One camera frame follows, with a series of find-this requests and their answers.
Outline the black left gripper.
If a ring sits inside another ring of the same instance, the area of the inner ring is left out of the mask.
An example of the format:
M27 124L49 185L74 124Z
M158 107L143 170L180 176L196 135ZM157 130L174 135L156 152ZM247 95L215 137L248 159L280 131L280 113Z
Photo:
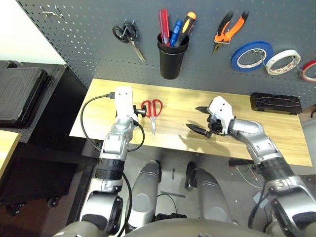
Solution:
M146 115L147 115L147 107L146 107L146 105L141 105L141 107L142 107L142 112L141 112L142 118L145 118ZM133 105L133 109L134 109L135 115L136 115L137 117L139 117L140 112L139 112L139 110L136 108L136 105Z

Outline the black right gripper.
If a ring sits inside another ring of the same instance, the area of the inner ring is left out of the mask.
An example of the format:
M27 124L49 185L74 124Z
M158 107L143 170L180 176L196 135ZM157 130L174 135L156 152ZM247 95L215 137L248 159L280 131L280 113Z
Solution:
M196 110L204 114L210 114L208 107L206 106L198 106L196 107ZM204 137L211 137L212 134L215 134L218 136L229 135L228 133L223 132L223 125L220 119L214 118L212 115L209 115L207 118L207 122L208 122L208 128L209 128L208 131L195 124L186 124L186 126L193 132L203 135Z

